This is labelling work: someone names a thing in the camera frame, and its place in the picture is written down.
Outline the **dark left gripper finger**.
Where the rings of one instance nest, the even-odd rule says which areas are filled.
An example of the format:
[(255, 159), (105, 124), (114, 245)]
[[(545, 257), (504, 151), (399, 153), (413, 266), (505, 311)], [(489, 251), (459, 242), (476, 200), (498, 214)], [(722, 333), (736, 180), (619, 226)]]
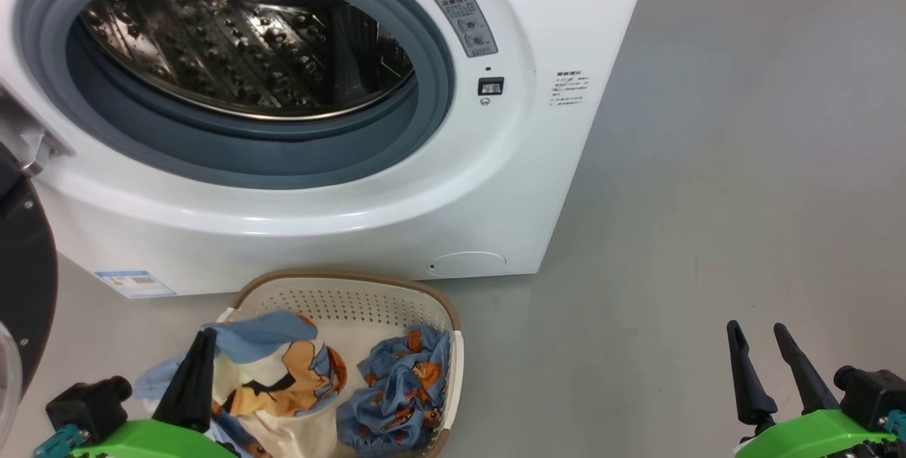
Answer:
[(197, 433), (210, 429), (216, 337), (212, 328), (197, 333), (152, 419)]

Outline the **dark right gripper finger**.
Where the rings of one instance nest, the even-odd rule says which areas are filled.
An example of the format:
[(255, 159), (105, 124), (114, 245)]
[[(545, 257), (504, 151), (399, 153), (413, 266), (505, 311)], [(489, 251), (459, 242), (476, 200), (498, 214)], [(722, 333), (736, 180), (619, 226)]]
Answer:
[(727, 323), (727, 336), (737, 419), (743, 425), (769, 427), (779, 409), (757, 376), (750, 359), (750, 344), (737, 321)]
[(789, 365), (795, 379), (803, 406), (802, 415), (822, 410), (840, 410), (838, 400), (805, 352), (799, 348), (789, 329), (783, 323), (775, 323), (773, 332), (781, 357)]

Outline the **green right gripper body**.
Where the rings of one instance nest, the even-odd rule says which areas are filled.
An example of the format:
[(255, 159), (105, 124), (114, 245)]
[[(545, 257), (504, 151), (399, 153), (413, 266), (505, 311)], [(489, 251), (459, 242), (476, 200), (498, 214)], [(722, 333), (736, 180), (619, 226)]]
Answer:
[(734, 449), (735, 457), (826, 457), (848, 454), (865, 442), (885, 444), (897, 436), (870, 431), (839, 410), (819, 410), (773, 425)]

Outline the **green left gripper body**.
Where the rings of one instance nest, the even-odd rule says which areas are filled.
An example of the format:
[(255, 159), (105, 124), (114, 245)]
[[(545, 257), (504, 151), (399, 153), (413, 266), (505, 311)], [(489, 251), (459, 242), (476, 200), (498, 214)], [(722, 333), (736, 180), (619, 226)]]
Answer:
[(82, 446), (72, 457), (236, 457), (204, 433), (159, 420), (128, 420), (100, 444)]

